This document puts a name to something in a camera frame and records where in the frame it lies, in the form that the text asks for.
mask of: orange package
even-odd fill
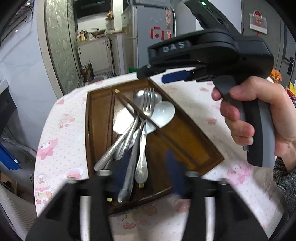
[[[275,82],[275,83],[278,83],[279,81],[282,82],[283,79],[281,78],[281,73],[276,70],[276,69],[272,69],[270,75],[269,75],[270,78],[272,78],[272,80]]]

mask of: refrigerator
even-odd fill
[[[169,1],[128,5],[122,14],[125,73],[148,64],[147,48],[173,37],[173,12]]]

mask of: cardboard box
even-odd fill
[[[13,193],[17,195],[17,182],[13,181],[10,177],[6,176],[3,172],[0,172],[0,181],[1,182],[11,182]]]

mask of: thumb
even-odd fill
[[[259,98],[272,105],[283,104],[281,102],[289,98],[282,85],[270,83],[257,76],[251,76],[242,84],[233,87],[229,94],[235,100],[251,101]]]

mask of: spoon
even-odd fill
[[[142,96],[144,94],[144,90],[138,91],[133,99],[133,102],[140,107]],[[159,93],[155,92],[155,105],[162,101],[162,97]],[[123,108],[122,111],[117,115],[116,121],[113,124],[113,131],[117,134],[123,134],[125,130],[134,122],[133,116],[127,110],[127,108]]]
[[[175,115],[175,107],[174,105],[169,102],[169,101],[162,101],[158,104],[155,105],[154,112],[151,116],[151,120],[153,120],[160,128],[164,127],[167,125],[174,117]],[[146,135],[150,134],[151,132],[155,131],[156,128],[149,123],[148,121],[146,122]],[[137,135],[138,135],[139,130],[136,130],[135,133],[133,134],[133,138],[131,140],[131,143],[129,145],[129,148],[132,148],[134,145]],[[118,159],[119,151],[121,147],[119,147],[114,155],[115,159]]]

